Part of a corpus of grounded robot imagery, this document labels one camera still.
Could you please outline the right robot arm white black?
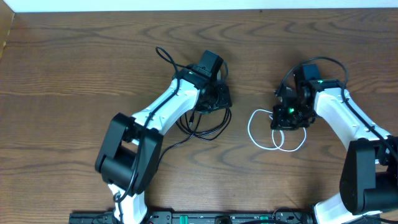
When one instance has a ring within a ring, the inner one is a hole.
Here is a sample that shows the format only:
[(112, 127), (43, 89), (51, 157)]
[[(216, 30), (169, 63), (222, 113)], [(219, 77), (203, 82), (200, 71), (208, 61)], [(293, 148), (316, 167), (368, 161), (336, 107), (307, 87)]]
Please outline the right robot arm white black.
[(315, 223), (350, 223), (397, 209), (397, 137), (376, 125), (352, 100), (346, 83), (325, 80), (315, 64), (291, 70), (295, 88), (275, 94), (271, 129), (308, 128), (323, 118), (347, 150), (339, 192), (313, 208)]

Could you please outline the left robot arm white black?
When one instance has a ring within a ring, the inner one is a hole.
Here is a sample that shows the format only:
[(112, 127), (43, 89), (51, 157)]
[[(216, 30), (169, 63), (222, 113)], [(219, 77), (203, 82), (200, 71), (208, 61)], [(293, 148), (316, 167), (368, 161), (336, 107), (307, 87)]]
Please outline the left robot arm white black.
[(228, 65), (219, 55), (206, 50), (198, 63), (180, 65), (162, 47), (155, 51), (174, 68), (170, 86), (142, 111), (113, 117), (95, 162), (113, 194), (113, 223), (144, 221), (144, 191), (166, 153), (162, 143), (173, 125), (187, 140), (212, 141), (232, 118), (227, 74), (221, 73)]

